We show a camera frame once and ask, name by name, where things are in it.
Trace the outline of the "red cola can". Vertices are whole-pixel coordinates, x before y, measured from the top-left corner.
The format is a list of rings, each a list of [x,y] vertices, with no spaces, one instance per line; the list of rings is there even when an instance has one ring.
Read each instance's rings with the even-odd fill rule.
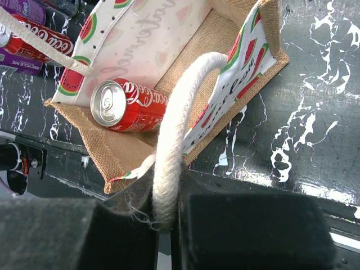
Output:
[[[1,48],[30,60],[71,67],[74,43],[66,35],[1,10]]]
[[[100,83],[91,97],[91,113],[98,124],[114,132],[159,129],[169,97],[163,92],[123,78]]]

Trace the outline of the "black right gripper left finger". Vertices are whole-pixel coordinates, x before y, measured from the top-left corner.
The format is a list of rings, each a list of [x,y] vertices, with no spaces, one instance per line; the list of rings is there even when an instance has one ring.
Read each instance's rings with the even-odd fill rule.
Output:
[[[2,269],[155,269],[144,175],[105,201],[19,197],[1,183]]]

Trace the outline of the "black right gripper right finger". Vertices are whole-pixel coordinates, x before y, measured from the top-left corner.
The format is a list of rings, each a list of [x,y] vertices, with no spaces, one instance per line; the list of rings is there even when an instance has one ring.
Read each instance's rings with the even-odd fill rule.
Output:
[[[209,190],[181,164],[173,269],[334,269],[329,226],[310,197]]]

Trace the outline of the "purple soda can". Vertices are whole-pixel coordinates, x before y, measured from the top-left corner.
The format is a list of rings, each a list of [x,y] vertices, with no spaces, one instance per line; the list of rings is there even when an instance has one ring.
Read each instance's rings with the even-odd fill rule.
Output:
[[[40,25],[46,23],[46,10],[31,0],[0,0],[1,7],[9,14],[18,14]]]
[[[12,55],[1,48],[1,72],[9,71],[26,75],[38,75],[42,63]]]

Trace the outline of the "black beverage can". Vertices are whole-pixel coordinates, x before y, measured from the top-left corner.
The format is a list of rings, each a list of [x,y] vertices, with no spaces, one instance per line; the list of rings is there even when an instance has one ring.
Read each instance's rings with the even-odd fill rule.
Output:
[[[79,10],[78,0],[43,0],[41,3],[67,17],[74,17]]]

